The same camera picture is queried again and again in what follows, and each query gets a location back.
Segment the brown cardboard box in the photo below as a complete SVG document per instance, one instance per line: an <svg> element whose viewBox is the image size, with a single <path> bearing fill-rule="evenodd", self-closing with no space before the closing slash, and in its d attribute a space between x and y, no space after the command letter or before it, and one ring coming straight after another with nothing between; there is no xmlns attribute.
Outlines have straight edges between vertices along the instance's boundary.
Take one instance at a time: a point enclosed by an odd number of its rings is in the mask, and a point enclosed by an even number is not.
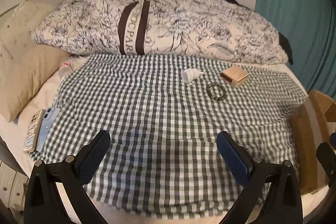
<svg viewBox="0 0 336 224"><path fill-rule="evenodd" d="M311 90L289 119L298 153L299 187L302 194L327 185L327 175L318 159L318 146L335 132L335 100Z"/></svg>

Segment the white drawer cabinet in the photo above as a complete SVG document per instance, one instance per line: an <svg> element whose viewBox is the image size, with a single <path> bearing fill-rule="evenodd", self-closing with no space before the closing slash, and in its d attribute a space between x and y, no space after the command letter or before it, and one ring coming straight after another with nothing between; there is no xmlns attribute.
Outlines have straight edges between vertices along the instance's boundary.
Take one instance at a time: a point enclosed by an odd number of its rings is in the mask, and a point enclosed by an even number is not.
<svg viewBox="0 0 336 224"><path fill-rule="evenodd" d="M7 208L23 211L25 206L24 184L29 178L1 161L0 196Z"/></svg>

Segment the phone with patterned case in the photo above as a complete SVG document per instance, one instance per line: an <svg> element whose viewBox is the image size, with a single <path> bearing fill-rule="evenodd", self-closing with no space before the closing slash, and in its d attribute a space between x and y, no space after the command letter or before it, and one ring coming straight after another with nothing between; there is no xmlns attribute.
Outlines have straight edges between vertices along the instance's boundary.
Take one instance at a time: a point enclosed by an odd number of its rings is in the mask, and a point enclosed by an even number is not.
<svg viewBox="0 0 336 224"><path fill-rule="evenodd" d="M41 109L37 111L30 121L30 124L27 129L26 138L24 142L23 152L24 153L32 153L35 151L39 136L39 130L41 127L41 123L43 117L45 115L45 110Z"/></svg>

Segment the blue smartphone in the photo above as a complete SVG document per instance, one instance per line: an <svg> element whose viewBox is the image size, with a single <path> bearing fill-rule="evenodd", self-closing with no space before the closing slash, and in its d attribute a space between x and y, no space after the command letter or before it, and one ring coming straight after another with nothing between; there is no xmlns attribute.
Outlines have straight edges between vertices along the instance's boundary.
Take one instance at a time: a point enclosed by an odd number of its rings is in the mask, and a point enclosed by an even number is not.
<svg viewBox="0 0 336 224"><path fill-rule="evenodd" d="M39 135L37 139L36 151L41 152L43 146L45 145L46 139L48 137L49 131L52 127L52 124L56 120L58 114L60 113L60 108L58 107L49 107L42 118L41 126L39 129Z"/></svg>

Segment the small wooden box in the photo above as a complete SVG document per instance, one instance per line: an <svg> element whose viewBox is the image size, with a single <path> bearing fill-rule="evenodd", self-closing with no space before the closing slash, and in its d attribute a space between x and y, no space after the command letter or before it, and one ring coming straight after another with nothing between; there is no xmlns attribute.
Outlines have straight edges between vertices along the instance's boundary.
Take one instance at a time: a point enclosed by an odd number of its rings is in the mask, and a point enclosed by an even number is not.
<svg viewBox="0 0 336 224"><path fill-rule="evenodd" d="M246 82L249 77L249 73L239 66L232 66L228 69L224 69L220 75L233 88L239 87Z"/></svg>

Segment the beige pillow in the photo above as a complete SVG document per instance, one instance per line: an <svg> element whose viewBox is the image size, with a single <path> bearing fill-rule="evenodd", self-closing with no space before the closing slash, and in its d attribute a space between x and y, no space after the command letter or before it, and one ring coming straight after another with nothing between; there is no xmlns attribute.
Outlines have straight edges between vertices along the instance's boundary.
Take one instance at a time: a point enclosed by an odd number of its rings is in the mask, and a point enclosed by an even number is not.
<svg viewBox="0 0 336 224"><path fill-rule="evenodd" d="M1 116L5 121L17 118L69 56L46 45L30 48L25 53L1 52Z"/></svg>

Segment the green gingham blanket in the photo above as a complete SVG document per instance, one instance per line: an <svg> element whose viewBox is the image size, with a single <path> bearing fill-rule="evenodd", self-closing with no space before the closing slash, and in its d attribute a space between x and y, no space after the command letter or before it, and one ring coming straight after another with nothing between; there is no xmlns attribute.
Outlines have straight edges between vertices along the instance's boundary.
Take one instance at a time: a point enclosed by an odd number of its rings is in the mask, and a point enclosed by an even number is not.
<svg viewBox="0 0 336 224"><path fill-rule="evenodd" d="M206 88L222 84L228 67L187 56L94 54L62 80L53 101L60 113L32 158L61 161L107 130L110 148L85 187L90 197L154 218L222 215L242 188L217 150L218 133L267 162L296 164L289 117L306 98L288 74L247 66L248 80L224 84L226 97L213 100ZM189 68L204 74L185 84Z"/></svg>

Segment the white crumpled tissue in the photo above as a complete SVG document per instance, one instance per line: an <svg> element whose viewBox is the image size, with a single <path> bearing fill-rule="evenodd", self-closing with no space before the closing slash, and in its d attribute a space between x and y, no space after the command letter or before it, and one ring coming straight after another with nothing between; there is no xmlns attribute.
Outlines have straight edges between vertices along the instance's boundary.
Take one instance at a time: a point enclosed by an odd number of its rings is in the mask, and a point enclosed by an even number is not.
<svg viewBox="0 0 336 224"><path fill-rule="evenodd" d="M200 71L199 69L189 68L181 72L181 78L185 84L190 84L194 80L201 77L203 74L204 72Z"/></svg>

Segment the teal curtain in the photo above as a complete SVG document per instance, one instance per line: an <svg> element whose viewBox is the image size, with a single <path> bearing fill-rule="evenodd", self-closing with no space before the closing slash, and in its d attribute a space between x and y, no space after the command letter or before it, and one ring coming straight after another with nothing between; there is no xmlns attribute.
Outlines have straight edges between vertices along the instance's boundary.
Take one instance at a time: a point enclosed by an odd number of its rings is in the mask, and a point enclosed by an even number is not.
<svg viewBox="0 0 336 224"><path fill-rule="evenodd" d="M330 0L256 0L255 10L290 43L291 71L306 90L335 97L335 7Z"/></svg>

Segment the floral folded duvet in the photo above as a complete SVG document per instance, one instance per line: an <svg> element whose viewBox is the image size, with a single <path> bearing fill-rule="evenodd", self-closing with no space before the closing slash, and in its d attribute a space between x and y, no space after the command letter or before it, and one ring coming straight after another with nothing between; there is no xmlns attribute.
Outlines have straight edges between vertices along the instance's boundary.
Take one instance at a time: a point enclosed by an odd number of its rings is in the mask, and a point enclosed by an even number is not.
<svg viewBox="0 0 336 224"><path fill-rule="evenodd" d="M257 12L227 0L65 0L32 34L74 55L182 55L285 64L283 38Z"/></svg>

